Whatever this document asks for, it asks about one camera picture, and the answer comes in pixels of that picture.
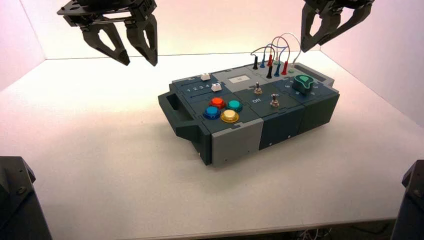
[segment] red button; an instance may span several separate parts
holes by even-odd
[[[214,97],[214,98],[212,98],[212,100],[210,100],[209,106],[214,106],[214,107],[217,107],[219,109],[223,109],[223,108],[225,108],[226,104],[225,104],[225,101],[222,98]]]

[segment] white tabletop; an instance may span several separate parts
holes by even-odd
[[[329,124],[224,167],[174,135],[157,96],[248,54],[47,60],[0,92],[0,155],[22,156],[52,236],[132,239],[261,233],[395,218],[424,129],[319,51],[335,79]]]

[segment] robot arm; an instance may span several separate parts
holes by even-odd
[[[374,0],[304,0],[300,48],[309,51],[316,44],[323,45],[359,24],[371,12]],[[71,27],[79,27],[87,44],[99,52],[128,65],[130,59],[114,23],[124,22],[126,36],[131,45],[155,66],[158,63],[158,32],[155,16],[155,0],[71,0],[58,12]],[[352,17],[340,25],[343,8],[354,9]],[[131,13],[128,17],[109,19],[105,14]],[[311,35],[314,17],[319,14],[321,27]],[[106,46],[99,37],[103,30],[114,45]]]
[[[128,65],[130,59],[114,23],[124,22],[126,37],[131,45],[155,66],[158,63],[158,31],[155,16],[155,0],[71,0],[58,15],[71,27],[79,27],[85,42],[99,52]],[[109,19],[106,14],[131,13],[128,17]],[[106,46],[99,37],[103,30],[114,45]]]
[[[364,21],[371,13],[374,0],[305,0],[305,2],[302,10],[300,44],[303,52],[309,51],[316,44],[327,43]],[[354,9],[354,11],[352,17],[339,26],[343,8]],[[319,30],[312,36],[310,32],[316,14],[322,22]]]

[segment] control box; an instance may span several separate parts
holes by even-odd
[[[158,97],[178,137],[205,165],[222,165],[330,121],[334,80],[305,65],[285,74],[272,64],[245,65],[175,80]]]

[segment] white backdrop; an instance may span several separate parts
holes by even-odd
[[[47,59],[93,58],[78,27],[56,15],[68,0],[21,0]],[[159,55],[246,53],[282,32],[300,36],[303,0],[156,0]],[[130,56],[140,54],[117,24]],[[298,50],[293,41],[294,50]]]
[[[321,50],[424,127],[423,12],[422,0],[377,0],[363,23]]]
[[[0,0],[0,91],[44,60],[19,0]]]

